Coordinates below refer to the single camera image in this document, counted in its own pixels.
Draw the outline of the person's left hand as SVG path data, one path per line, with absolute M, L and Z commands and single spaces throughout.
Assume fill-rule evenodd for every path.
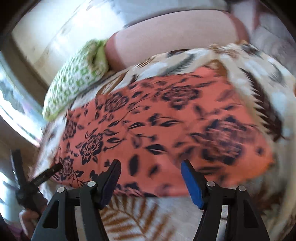
M 40 215 L 37 212 L 28 208 L 19 213 L 23 240 L 31 240 L 39 218 Z

